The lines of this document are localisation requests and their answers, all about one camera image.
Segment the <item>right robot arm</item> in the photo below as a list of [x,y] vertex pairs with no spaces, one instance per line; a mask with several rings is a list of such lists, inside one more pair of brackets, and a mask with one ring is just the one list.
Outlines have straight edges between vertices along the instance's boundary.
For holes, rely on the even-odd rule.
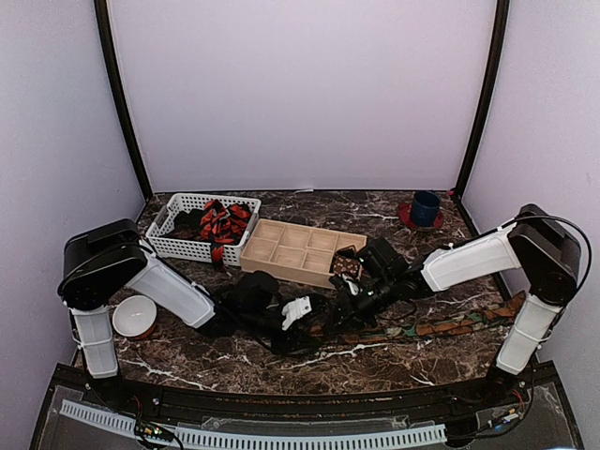
[[371,277],[352,291],[344,289],[335,322],[372,323],[400,301],[431,298],[485,277],[501,285],[514,273],[526,287],[524,304],[492,365],[496,370],[478,387],[478,397],[497,407],[515,390],[520,374],[551,335],[566,307],[589,277],[593,246],[575,223],[528,203],[504,224],[457,244],[438,247],[407,261],[384,238],[371,239],[357,253]]

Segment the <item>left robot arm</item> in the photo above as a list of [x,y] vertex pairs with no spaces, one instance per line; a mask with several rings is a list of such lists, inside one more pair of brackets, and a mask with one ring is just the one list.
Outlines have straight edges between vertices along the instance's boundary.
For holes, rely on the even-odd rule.
[[312,295],[286,302],[278,281],[264,271],[208,291],[160,257],[130,219],[71,237],[63,262],[57,293],[71,314],[86,371],[97,380],[95,391],[113,409],[132,400],[131,386],[118,377],[108,312],[109,300],[123,289],[149,298],[210,338],[242,330],[281,356],[312,353],[322,344],[300,325],[313,311]]

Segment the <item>brown green patterned tie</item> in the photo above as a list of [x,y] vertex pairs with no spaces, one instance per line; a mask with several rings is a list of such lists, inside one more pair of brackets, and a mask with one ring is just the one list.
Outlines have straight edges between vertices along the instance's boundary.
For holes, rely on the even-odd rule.
[[510,300],[501,304],[472,309],[467,313],[454,315],[444,320],[415,322],[396,327],[378,327],[344,333],[335,337],[332,342],[352,345],[387,341],[407,343],[433,338],[468,335],[498,327],[509,327],[514,324],[518,313],[524,305],[525,299],[526,293],[520,291]]

